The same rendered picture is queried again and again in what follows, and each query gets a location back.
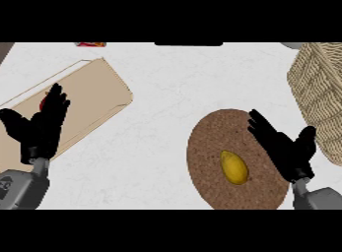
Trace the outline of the beige wicker basket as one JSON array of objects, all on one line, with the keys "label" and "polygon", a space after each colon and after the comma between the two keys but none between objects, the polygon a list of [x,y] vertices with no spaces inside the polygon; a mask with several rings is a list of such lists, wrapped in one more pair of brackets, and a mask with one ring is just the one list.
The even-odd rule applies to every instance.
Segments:
[{"label": "beige wicker basket", "polygon": [[301,45],[288,82],[320,150],[342,166],[342,42]]}]

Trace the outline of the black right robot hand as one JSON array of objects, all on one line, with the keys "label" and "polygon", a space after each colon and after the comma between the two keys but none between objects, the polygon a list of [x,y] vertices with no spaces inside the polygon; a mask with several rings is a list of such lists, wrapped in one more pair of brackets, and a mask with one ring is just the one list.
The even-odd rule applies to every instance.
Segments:
[{"label": "black right robot hand", "polygon": [[314,173],[310,160],[316,153],[316,128],[307,126],[300,131],[295,140],[276,130],[264,115],[252,109],[248,131],[254,135],[283,178],[295,183],[301,179],[312,179]]}]

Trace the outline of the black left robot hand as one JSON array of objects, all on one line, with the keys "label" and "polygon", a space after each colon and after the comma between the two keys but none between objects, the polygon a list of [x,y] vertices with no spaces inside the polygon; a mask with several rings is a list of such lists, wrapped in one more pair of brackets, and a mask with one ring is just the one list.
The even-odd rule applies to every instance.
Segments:
[{"label": "black left robot hand", "polygon": [[54,84],[44,99],[44,108],[32,119],[14,109],[0,109],[0,120],[8,135],[21,143],[21,163],[38,158],[51,159],[57,153],[61,126],[70,100],[60,84]]}]

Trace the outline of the beige tray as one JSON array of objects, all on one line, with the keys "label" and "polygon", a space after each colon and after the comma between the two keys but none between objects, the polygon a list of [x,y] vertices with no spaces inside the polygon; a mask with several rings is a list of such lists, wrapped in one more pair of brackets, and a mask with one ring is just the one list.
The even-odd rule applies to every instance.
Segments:
[{"label": "beige tray", "polygon": [[[12,108],[32,118],[41,111],[54,84],[63,86],[72,101],[61,128],[58,157],[126,108],[132,102],[132,92],[104,58],[81,60],[7,101],[0,109]],[[20,143],[8,136],[0,121],[0,173],[8,169],[30,171],[32,167],[21,164]]]}]

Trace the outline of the round brown cork placemat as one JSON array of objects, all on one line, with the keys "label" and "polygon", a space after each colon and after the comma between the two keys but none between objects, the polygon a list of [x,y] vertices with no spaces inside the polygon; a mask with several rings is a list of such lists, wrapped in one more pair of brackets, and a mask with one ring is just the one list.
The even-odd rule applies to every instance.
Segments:
[{"label": "round brown cork placemat", "polygon": [[[283,204],[289,182],[248,131],[246,111],[221,109],[195,127],[187,164],[199,193],[218,210],[276,210]],[[235,185],[223,173],[220,154],[230,151],[248,165],[248,181]]]}]

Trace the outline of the yellow lemon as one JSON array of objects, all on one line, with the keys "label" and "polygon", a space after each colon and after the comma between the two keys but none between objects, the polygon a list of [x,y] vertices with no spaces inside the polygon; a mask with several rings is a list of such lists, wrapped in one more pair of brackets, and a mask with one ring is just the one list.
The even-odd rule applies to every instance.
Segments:
[{"label": "yellow lemon", "polygon": [[249,175],[242,157],[230,151],[223,151],[220,154],[220,165],[229,182],[242,185],[248,181]]}]

